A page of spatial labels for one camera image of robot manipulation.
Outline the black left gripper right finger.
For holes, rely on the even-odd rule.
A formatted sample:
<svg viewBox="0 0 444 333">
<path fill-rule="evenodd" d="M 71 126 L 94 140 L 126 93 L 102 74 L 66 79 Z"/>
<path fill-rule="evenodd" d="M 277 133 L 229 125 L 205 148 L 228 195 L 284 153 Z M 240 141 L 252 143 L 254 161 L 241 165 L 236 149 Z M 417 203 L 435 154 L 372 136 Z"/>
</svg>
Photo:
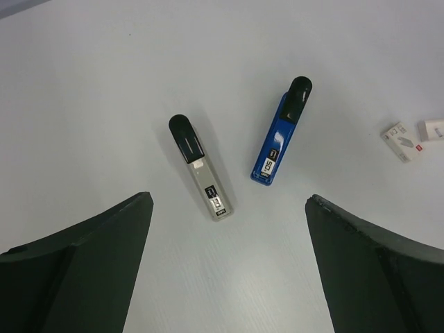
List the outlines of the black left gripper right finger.
<svg viewBox="0 0 444 333">
<path fill-rule="evenodd" d="M 335 332 L 443 331 L 443 250 L 319 195 L 305 213 Z"/>
</svg>

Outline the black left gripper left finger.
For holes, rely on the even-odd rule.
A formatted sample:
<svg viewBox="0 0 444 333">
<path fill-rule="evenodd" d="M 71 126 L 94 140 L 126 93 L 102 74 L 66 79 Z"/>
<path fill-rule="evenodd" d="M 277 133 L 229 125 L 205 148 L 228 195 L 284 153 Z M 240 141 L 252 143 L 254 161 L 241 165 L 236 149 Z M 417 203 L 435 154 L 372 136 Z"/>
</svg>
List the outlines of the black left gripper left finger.
<svg viewBox="0 0 444 333">
<path fill-rule="evenodd" d="M 1 254 L 2 332 L 122 332 L 153 199 L 107 211 Z"/>
</svg>

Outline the grey and black stapler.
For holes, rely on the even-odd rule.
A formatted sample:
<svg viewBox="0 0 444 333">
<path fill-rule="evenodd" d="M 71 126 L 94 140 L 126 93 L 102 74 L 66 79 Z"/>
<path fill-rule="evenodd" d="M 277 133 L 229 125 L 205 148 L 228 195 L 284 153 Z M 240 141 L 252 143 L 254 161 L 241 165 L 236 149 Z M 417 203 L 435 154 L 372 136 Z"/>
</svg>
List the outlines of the grey and black stapler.
<svg viewBox="0 0 444 333">
<path fill-rule="evenodd" d="M 169 120 L 169 130 L 212 219 L 230 216 L 232 205 L 190 120 L 176 114 Z"/>
</svg>

